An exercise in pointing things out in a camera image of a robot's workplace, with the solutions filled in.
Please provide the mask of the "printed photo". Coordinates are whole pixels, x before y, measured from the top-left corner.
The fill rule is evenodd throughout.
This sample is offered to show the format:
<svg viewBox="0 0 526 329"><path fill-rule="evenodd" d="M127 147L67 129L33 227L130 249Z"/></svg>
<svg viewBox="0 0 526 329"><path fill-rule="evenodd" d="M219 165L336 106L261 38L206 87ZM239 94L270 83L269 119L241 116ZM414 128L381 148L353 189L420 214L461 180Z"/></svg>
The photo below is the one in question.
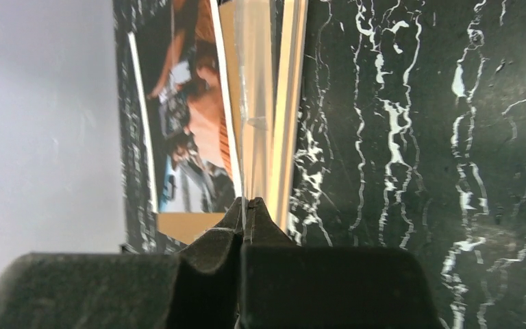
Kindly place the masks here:
<svg viewBox="0 0 526 329"><path fill-rule="evenodd" d="M218 3L160 1L127 42L152 212L225 212L236 149Z"/></svg>

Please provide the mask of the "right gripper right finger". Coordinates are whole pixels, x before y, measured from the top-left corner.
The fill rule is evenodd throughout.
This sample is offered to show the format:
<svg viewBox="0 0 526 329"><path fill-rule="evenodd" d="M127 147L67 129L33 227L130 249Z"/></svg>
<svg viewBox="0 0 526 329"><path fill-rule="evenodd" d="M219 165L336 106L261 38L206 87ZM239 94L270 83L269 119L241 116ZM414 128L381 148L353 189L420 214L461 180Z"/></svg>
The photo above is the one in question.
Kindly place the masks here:
<svg viewBox="0 0 526 329"><path fill-rule="evenodd" d="M244 202L242 328L440 328L425 272L402 249L301 247L264 201Z"/></svg>

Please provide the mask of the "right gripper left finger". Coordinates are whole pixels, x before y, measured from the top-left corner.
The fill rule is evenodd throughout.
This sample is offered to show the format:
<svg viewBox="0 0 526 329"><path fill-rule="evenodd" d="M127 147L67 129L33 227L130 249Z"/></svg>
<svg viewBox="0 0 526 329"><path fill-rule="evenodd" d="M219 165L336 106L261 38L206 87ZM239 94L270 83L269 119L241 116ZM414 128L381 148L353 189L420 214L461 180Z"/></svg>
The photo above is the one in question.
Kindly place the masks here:
<svg viewBox="0 0 526 329"><path fill-rule="evenodd" d="M174 254L26 254L0 276L0 328L233 328L242 212Z"/></svg>

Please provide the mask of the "picture frame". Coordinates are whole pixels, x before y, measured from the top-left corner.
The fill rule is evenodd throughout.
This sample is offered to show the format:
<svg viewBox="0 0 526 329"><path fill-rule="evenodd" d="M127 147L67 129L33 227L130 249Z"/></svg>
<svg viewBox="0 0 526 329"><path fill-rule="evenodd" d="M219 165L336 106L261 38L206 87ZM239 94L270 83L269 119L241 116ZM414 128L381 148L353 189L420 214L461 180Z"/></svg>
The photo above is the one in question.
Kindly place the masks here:
<svg viewBox="0 0 526 329"><path fill-rule="evenodd" d="M281 25L268 209L283 232L288 230L308 3L285 1Z"/></svg>

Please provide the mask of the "clear acrylic sheet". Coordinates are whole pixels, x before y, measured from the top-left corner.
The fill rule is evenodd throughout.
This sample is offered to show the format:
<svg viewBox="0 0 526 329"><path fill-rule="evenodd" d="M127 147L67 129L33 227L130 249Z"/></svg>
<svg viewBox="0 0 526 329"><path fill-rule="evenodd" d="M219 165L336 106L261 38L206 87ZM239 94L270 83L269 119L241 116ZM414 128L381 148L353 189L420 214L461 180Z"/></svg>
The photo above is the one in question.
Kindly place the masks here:
<svg viewBox="0 0 526 329"><path fill-rule="evenodd" d="M248 202L268 194L273 128L271 1L234 1L240 75L240 164Z"/></svg>

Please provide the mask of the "brown backing board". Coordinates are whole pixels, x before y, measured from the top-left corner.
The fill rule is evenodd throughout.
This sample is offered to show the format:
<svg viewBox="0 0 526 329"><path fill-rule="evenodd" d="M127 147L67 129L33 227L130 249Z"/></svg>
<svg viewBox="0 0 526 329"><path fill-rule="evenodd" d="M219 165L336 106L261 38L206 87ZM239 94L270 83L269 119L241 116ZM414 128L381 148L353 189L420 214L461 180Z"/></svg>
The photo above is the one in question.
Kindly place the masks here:
<svg viewBox="0 0 526 329"><path fill-rule="evenodd" d="M172 1L149 42L153 196L158 230L184 243L211 228L242 192L237 3Z"/></svg>

